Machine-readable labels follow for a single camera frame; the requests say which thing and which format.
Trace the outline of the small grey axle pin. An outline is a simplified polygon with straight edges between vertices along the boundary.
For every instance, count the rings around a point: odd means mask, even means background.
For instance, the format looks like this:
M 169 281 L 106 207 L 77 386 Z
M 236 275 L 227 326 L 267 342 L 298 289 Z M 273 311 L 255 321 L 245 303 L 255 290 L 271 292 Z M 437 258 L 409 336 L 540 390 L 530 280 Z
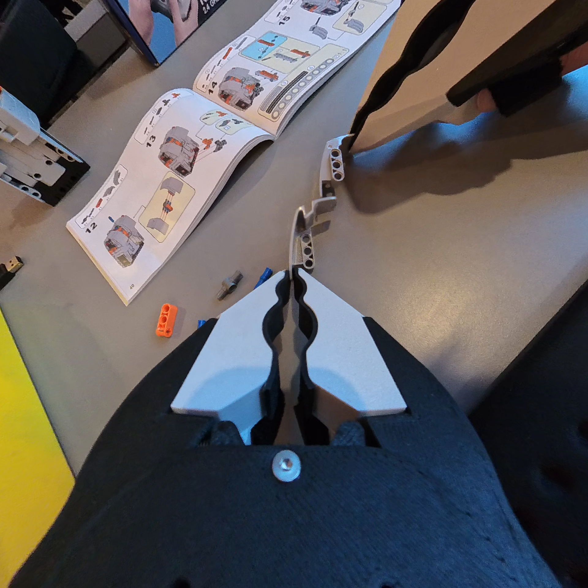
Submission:
M 240 281 L 243 279 L 241 271 L 235 271 L 231 276 L 224 278 L 220 290 L 217 292 L 217 300 L 221 301 L 230 293 L 234 292 Z

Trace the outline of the orange connector brick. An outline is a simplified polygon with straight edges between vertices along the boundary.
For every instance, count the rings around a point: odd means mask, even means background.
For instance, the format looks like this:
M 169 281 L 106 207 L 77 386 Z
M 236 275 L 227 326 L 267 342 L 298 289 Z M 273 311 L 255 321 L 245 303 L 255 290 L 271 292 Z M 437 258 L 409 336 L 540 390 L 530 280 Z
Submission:
M 169 338 L 172 336 L 177 313 L 177 306 L 169 303 L 165 303 L 162 305 L 155 331 L 158 337 Z

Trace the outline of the yellow plastic bin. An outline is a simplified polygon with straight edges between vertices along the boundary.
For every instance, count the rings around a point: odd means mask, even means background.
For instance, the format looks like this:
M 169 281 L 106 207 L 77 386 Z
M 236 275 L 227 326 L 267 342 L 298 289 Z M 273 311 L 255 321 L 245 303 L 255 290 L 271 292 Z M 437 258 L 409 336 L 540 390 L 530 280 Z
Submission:
M 47 533 L 74 475 L 1 315 L 1 587 Z

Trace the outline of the grey desk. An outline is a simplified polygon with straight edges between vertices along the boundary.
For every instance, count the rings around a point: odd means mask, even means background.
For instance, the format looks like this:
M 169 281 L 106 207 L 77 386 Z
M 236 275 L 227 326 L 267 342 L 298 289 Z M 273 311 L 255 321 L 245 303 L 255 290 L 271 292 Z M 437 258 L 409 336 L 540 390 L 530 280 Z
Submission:
M 295 210 L 351 124 L 389 25 L 253 149 L 177 253 L 128 306 L 66 222 L 106 180 L 143 115 L 191 87 L 272 1 L 229 1 L 162 66 L 128 49 L 50 133 L 90 163 L 55 208 L 1 186 L 1 259 L 24 268 L 1 307 L 74 474 L 115 409 L 196 328 L 286 268 Z M 355 157 L 313 276 L 421 361 L 470 410 L 587 280 L 587 67 L 509 118 L 430 125 Z M 224 278 L 243 279 L 221 301 Z M 169 338 L 160 309 L 178 313 Z

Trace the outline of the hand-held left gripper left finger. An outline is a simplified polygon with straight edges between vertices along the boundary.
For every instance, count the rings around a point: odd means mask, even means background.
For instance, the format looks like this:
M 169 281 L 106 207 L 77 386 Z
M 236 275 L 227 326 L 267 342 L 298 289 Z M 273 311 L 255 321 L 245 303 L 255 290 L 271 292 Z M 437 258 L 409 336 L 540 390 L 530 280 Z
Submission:
M 284 270 L 224 311 L 171 409 L 230 421 L 246 445 L 273 444 L 285 405 L 273 342 L 284 327 L 289 296 Z

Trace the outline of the white instruction booklet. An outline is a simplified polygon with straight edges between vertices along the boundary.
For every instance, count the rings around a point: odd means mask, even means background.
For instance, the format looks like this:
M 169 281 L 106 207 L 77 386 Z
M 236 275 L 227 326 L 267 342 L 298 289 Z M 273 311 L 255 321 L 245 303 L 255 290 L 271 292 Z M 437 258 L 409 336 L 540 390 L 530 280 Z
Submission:
M 242 158 L 275 141 L 306 99 L 400 1 L 275 1 L 151 107 L 66 227 L 128 305 L 206 215 Z

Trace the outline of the partly built toy robot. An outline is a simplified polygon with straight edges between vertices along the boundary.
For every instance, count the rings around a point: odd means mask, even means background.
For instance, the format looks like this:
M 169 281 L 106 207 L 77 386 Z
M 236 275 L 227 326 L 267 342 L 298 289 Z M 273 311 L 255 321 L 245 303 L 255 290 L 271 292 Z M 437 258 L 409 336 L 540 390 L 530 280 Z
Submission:
M 90 166 L 47 134 L 36 114 L 1 90 L 1 180 L 56 206 Z

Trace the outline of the blue toy robot box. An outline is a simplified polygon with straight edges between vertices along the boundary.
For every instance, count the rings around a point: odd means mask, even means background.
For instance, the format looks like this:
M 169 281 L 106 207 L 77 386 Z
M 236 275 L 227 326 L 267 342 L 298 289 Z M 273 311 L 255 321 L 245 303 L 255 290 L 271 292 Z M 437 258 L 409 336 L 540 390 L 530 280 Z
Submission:
M 225 1 L 105 1 L 131 40 L 153 65 L 161 65 Z

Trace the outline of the grey curved panel brick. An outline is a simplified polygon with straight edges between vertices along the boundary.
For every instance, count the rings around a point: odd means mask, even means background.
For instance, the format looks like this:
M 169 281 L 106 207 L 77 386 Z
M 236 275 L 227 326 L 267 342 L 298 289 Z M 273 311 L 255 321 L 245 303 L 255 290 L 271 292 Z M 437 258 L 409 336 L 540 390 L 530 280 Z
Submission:
M 335 196 L 327 196 L 312 201 L 310 212 L 301 206 L 297 209 L 292 224 L 289 247 L 289 275 L 293 279 L 294 269 L 304 269 L 311 273 L 315 267 L 313 238 L 326 232 L 330 219 L 321 221 L 318 217 L 331 213 L 336 207 Z
M 335 188 L 345 179 L 344 158 L 349 153 L 349 146 L 354 135 L 342 135 L 327 141 L 319 173 L 319 197 L 335 195 Z

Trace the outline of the black dimpled pad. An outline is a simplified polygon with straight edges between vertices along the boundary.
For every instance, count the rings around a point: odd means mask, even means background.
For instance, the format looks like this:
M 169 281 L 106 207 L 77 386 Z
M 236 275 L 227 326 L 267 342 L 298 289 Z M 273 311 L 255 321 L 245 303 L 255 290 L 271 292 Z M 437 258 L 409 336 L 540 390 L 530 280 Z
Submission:
M 521 526 L 564 587 L 587 587 L 587 283 L 470 420 Z

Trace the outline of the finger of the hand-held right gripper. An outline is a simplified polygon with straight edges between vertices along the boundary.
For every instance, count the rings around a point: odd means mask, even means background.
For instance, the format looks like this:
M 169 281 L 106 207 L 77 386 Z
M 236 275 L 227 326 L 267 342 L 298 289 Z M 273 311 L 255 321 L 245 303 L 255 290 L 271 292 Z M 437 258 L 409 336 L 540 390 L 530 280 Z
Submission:
M 474 97 L 455 107 L 447 92 L 551 2 L 474 1 L 444 50 L 402 82 L 383 112 L 369 116 L 368 137 L 353 153 L 370 151 L 428 123 L 459 125 L 476 117 Z
M 368 118 L 402 82 L 431 63 L 457 33 L 474 1 L 402 1 L 350 128 L 351 148 L 370 132 Z

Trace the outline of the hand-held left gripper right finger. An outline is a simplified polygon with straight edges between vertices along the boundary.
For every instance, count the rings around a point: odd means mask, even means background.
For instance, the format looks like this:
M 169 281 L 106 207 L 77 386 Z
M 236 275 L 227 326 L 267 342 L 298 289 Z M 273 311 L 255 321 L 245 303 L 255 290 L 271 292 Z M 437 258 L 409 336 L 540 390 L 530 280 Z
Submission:
M 294 270 L 294 287 L 307 339 L 295 405 L 304 444 L 328 445 L 344 422 L 404 412 L 365 317 L 304 270 Z

